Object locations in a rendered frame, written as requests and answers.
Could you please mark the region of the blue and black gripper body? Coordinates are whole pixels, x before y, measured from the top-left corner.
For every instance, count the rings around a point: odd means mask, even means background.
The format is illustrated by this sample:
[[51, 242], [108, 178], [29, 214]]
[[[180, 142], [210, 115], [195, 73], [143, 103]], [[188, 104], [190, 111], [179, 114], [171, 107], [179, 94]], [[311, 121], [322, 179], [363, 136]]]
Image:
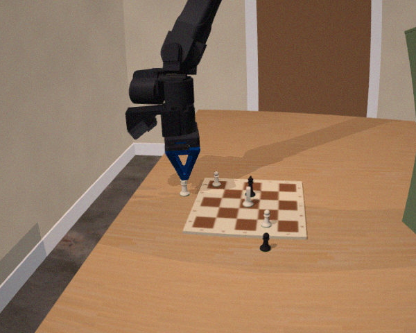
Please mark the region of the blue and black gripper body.
[[[195, 117], [194, 105], [187, 105], [186, 110], [177, 108], [180, 111], [181, 136], [165, 137], [165, 151], [183, 151], [200, 146], [200, 136]], [[195, 126], [196, 122], [196, 126]], [[175, 144], [176, 142], [187, 142], [186, 144]]]

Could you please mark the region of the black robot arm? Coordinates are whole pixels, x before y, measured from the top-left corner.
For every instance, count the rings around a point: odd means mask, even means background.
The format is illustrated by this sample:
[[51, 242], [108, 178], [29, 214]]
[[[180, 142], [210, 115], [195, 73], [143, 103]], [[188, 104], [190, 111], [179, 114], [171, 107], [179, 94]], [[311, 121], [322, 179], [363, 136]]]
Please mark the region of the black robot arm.
[[[130, 100], [134, 104], [153, 104], [127, 109], [127, 131], [135, 140], [157, 125], [157, 115], [161, 115], [162, 137], [181, 136], [177, 108], [186, 110], [187, 105], [194, 103], [193, 78], [187, 75], [197, 74], [221, 1], [188, 0], [162, 45], [163, 68], [133, 73]], [[167, 110], [166, 106], [174, 107], [174, 110]]]

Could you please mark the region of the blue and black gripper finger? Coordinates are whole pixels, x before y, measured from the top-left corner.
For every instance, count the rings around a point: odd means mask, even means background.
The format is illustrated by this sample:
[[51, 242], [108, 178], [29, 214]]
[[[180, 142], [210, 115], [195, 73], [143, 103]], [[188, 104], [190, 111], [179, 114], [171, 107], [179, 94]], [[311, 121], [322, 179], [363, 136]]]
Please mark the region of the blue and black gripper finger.
[[[186, 144], [186, 143], [187, 143], [187, 142], [176, 142], [176, 144]], [[188, 158], [187, 158], [187, 161], [186, 161], [186, 164], [185, 164], [185, 165], [182, 165], [182, 163], [181, 163], [180, 158], [179, 158], [179, 156], [178, 156], [178, 155], [175, 155], [174, 157], [175, 157], [175, 159], [177, 160], [177, 163], [179, 164], [179, 166], [180, 166], [180, 168], [181, 168], [182, 172], [183, 172], [183, 173], [186, 173], [186, 170], [187, 170], [187, 167], [188, 167], [188, 165], [189, 165], [189, 161], [190, 161], [190, 159], [191, 159], [191, 156], [189, 156], [189, 155], [188, 155]]]
[[[200, 153], [200, 146], [199, 147], [193, 147], [190, 148], [189, 150], [183, 150], [183, 151], [165, 151], [165, 154], [167, 156], [167, 158], [170, 160], [171, 164], [173, 165], [173, 167], [175, 168], [177, 174], [179, 175], [181, 180], [188, 180], [193, 166], [196, 163], [196, 160], [198, 158], [198, 155]], [[187, 167], [186, 173], [183, 173], [179, 164], [177, 163], [177, 160], [175, 159], [175, 155], [189, 155], [191, 156], [191, 159], [189, 161], [189, 165]]]

